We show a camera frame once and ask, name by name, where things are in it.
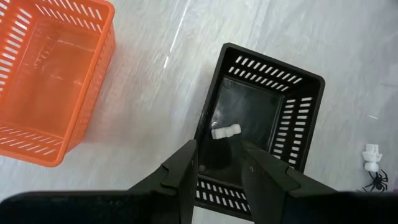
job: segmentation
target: basket bottom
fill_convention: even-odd
[[[2,121],[64,136],[99,36],[39,20],[1,105]]]
[[[212,119],[199,148],[200,174],[241,184],[242,140],[268,150],[283,96],[224,78]],[[242,133],[213,140],[211,129],[240,124]]]

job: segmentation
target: black basket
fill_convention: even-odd
[[[224,44],[195,133],[199,147],[196,205],[251,219],[242,197],[241,155],[236,148],[240,140],[303,172],[324,88],[325,81],[318,75]],[[235,123],[241,125],[240,135],[211,138],[212,129]]]

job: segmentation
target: white floor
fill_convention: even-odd
[[[127,189],[193,137],[213,70],[232,42],[321,75],[305,174],[368,184],[361,151],[398,174],[395,0],[112,0],[117,49],[84,143],[53,169],[0,157],[0,198],[30,190]],[[246,223],[201,208],[193,223]]]

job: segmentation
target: white plastic piece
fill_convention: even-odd
[[[366,149],[362,152],[363,159],[367,162],[365,163],[365,170],[370,172],[378,172],[379,165],[382,154],[379,153],[379,146],[376,144],[367,144]]]
[[[211,137],[213,137],[213,139],[229,138],[235,134],[240,134],[241,132],[241,126],[239,124],[232,124],[229,127],[211,130]]]

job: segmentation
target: black spider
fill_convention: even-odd
[[[388,183],[388,176],[384,172],[384,170],[381,170],[381,171],[384,173],[384,175],[386,177],[383,177],[378,172],[376,172],[376,176],[373,177],[372,174],[369,172],[369,175],[372,177],[373,181],[372,181],[371,184],[369,184],[369,185],[367,185],[367,186],[362,188],[365,192],[368,192],[365,188],[366,187],[370,187],[370,186],[372,186],[372,189],[370,190],[370,192],[372,192],[374,188],[376,188],[378,190],[381,190],[381,192],[384,192],[385,190],[387,190],[387,184],[386,183]]]

